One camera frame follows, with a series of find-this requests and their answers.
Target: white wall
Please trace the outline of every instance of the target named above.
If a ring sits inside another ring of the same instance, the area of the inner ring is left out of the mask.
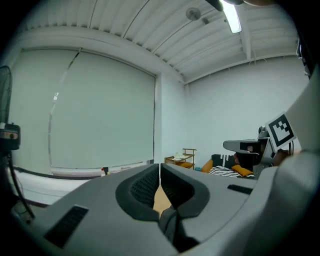
[[[213,154],[233,152],[226,140],[255,139],[258,129],[286,111],[308,83],[301,60],[279,57],[244,64],[189,84],[196,166]],[[294,148],[300,147],[295,140]]]
[[[160,74],[155,83],[154,162],[190,148],[187,133],[188,102],[184,85]]]

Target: wooden shelf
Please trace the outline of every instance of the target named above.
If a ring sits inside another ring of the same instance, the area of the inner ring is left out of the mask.
[[[188,169],[191,169],[191,167],[192,167],[192,169],[194,170],[194,168],[195,168],[195,164],[194,164],[194,163],[192,163],[192,165],[191,165],[190,167],[188,167]]]
[[[183,159],[180,159],[180,160],[174,160],[174,158],[175,158],[174,156],[169,156],[169,157],[166,157],[165,159],[166,160],[170,160],[170,161],[174,161],[176,163],[179,163],[179,162],[184,162],[185,160],[195,156],[194,154],[183,154],[183,155],[186,156],[186,158],[183,158]]]

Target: black and white fiducial marker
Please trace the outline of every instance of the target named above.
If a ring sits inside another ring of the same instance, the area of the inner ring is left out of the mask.
[[[283,148],[297,138],[284,112],[267,122],[265,127],[267,128],[275,151]]]

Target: fluorescent light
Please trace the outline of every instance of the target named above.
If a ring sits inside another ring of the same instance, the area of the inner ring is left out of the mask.
[[[223,5],[223,11],[228,20],[230,29],[232,33],[238,33],[242,31],[239,17],[236,11],[236,8],[233,4],[220,0]]]

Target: cushion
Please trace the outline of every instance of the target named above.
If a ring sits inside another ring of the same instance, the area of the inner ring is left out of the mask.
[[[253,174],[249,174],[247,176],[241,176],[240,173],[232,170],[232,169],[228,169],[222,166],[216,166],[213,167],[210,171],[209,174],[213,174],[213,175],[219,175],[219,176],[225,176],[225,177],[232,177],[232,178],[241,178],[241,179],[254,179],[255,176]]]
[[[176,165],[184,168],[190,168],[193,166],[193,164],[190,162],[177,162]]]
[[[233,166],[232,170],[239,173],[242,177],[254,174],[252,171],[242,168],[239,164]]]
[[[214,167],[214,162],[212,159],[210,159],[208,162],[205,163],[205,165],[202,167],[201,172],[208,173],[212,167]]]

